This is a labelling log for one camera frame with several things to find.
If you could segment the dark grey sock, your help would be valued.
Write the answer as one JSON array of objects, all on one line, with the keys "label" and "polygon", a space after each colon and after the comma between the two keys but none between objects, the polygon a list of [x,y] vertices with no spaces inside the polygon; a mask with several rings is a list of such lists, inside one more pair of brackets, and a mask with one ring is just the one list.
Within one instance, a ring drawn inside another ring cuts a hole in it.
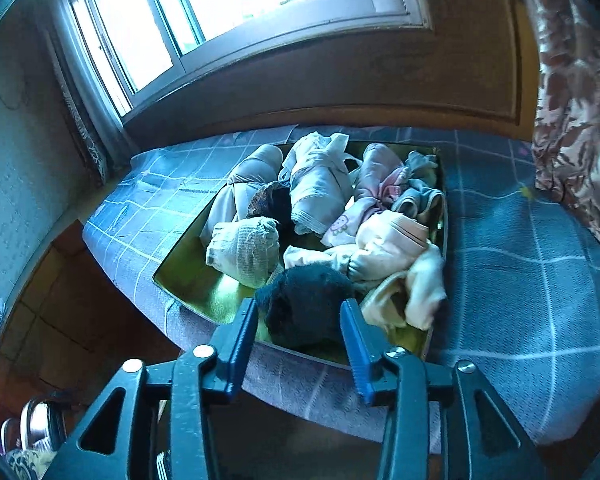
[{"label": "dark grey sock", "polygon": [[340,307],[353,299],[352,282],[327,264],[283,270],[254,294],[273,344],[302,348],[342,344]]}]

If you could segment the peach sock bundle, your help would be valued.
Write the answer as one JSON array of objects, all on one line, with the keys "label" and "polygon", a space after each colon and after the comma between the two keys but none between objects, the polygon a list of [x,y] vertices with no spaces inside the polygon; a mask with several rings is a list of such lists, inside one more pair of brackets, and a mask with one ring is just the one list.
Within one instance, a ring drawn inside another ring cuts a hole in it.
[{"label": "peach sock bundle", "polygon": [[353,283],[378,282],[407,270],[429,246],[429,229],[393,211],[375,214],[356,233],[353,244],[319,252],[289,246],[283,254],[286,269],[326,264]]}]

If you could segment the pale green ribbed sock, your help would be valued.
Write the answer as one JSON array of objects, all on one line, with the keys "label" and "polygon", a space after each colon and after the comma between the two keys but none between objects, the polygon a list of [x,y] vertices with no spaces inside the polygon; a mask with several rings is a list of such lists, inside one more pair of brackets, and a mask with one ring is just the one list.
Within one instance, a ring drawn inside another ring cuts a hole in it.
[{"label": "pale green ribbed sock", "polygon": [[263,287],[279,266],[277,225],[266,217],[218,223],[207,246],[206,265],[249,288]]}]

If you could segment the grey-blue sock bundle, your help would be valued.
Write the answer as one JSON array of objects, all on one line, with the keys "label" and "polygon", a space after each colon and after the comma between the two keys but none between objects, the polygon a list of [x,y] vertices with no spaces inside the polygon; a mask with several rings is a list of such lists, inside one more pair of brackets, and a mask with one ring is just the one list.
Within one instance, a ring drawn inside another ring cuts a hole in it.
[{"label": "grey-blue sock bundle", "polygon": [[438,188],[438,169],[434,154],[410,151],[396,179],[399,194],[391,210],[423,226],[436,226],[445,206],[445,195]]}]

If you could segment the navy lace garment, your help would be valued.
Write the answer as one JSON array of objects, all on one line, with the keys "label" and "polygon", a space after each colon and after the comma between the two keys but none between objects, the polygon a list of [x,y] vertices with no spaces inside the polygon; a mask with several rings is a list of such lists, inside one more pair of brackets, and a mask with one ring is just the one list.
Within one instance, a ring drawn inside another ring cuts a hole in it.
[{"label": "navy lace garment", "polygon": [[275,220],[281,229],[291,230],[294,222],[291,220],[291,199],[288,186],[274,181],[259,188],[250,200],[247,217],[270,218]]}]

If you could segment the white pink cartoon sock bundle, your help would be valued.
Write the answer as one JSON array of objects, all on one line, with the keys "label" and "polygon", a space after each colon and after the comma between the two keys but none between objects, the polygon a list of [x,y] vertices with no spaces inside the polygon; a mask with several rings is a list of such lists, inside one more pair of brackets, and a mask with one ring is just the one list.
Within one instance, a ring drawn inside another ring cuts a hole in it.
[{"label": "white pink cartoon sock bundle", "polygon": [[373,214],[390,209],[403,193],[405,170],[398,155],[385,144],[367,145],[355,179],[353,203],[329,227],[321,243],[326,247],[353,244],[358,228]]}]

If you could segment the white sheer sock bundle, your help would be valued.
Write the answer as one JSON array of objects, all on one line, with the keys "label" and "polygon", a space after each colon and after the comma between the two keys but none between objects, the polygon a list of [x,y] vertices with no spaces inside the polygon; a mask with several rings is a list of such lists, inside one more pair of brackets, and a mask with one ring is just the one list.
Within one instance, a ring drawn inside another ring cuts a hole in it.
[{"label": "white sheer sock bundle", "polygon": [[302,136],[290,149],[278,174],[289,186],[291,221],[298,235],[323,236],[346,209],[353,194],[347,161],[349,136],[342,132]]}]

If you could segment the cream yellow sock bundle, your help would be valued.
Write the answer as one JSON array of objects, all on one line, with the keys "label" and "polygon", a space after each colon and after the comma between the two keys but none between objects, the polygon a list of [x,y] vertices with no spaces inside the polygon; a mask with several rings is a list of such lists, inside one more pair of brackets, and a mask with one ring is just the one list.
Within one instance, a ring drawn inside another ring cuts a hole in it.
[{"label": "cream yellow sock bundle", "polygon": [[430,330],[446,299],[443,263],[440,248],[430,244],[407,270],[393,273],[365,296],[365,322],[386,333],[407,326]]}]

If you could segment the white beige stocking bundle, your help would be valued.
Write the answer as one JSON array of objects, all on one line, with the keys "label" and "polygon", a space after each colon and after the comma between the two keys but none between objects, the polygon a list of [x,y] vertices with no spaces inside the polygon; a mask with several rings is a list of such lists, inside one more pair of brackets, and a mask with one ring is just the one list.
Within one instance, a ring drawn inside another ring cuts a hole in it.
[{"label": "white beige stocking bundle", "polygon": [[282,162],[283,152],[278,146],[263,144],[230,172],[212,203],[199,235],[204,246],[209,245],[213,229],[218,223],[247,218],[253,196],[260,188],[277,180]]}]

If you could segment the dark red metal tin box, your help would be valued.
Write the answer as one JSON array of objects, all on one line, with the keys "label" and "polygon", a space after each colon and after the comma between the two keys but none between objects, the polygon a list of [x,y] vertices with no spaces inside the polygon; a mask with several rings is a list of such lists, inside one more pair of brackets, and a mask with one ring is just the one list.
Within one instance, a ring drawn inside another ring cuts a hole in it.
[{"label": "dark red metal tin box", "polygon": [[[367,322],[390,342],[424,358],[434,333],[434,316],[445,300],[446,208],[439,153],[426,146],[392,144],[405,162],[385,174],[382,195],[363,221],[347,206],[328,243],[296,236],[284,249],[286,269],[330,266],[353,284]],[[189,310],[215,323],[230,322],[251,288],[208,266],[200,237],[203,211],[168,253],[155,284]]]}]

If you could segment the blue patterned tablecloth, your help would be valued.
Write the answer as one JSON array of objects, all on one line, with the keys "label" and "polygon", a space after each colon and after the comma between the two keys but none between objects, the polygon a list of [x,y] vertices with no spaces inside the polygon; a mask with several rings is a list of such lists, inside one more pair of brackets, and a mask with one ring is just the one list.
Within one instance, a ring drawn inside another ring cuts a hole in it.
[{"label": "blue patterned tablecloth", "polygon": [[[291,144],[306,129],[227,133],[155,148],[87,220],[88,249],[143,315],[182,348],[234,318],[244,290],[185,274],[200,306],[154,281],[158,267],[228,175],[262,144]],[[428,360],[478,365],[529,436],[574,436],[600,400],[600,243],[534,186],[527,143],[463,130],[370,127],[352,141],[425,145],[440,155],[449,204],[445,289]]]}]

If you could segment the curtain left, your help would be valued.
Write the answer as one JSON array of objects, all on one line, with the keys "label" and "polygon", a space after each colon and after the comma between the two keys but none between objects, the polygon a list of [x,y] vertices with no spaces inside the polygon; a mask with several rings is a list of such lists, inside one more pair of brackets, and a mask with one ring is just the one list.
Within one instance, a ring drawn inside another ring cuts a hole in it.
[{"label": "curtain left", "polygon": [[111,180],[114,172],[121,166],[114,163],[114,159],[96,130],[70,73],[66,57],[61,51],[56,32],[50,30],[48,26],[44,26],[41,29],[41,37],[65,103],[64,118],[73,144],[78,149],[93,185],[101,188]]}]

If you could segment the brown floral curtain right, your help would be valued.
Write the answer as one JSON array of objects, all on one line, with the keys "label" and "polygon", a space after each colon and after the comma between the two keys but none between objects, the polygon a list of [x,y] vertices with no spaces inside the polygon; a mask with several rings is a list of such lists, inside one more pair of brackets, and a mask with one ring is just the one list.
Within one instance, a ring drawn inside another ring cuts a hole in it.
[{"label": "brown floral curtain right", "polygon": [[600,12],[590,0],[524,0],[539,52],[535,185],[600,242]]}]

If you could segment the window with grey frame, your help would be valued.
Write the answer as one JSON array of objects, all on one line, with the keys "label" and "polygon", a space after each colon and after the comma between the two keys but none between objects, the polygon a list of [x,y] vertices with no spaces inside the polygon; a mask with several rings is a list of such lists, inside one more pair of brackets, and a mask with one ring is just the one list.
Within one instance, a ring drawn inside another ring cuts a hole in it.
[{"label": "window with grey frame", "polygon": [[431,24],[427,0],[58,0],[95,99],[122,118],[186,80],[300,41]]}]

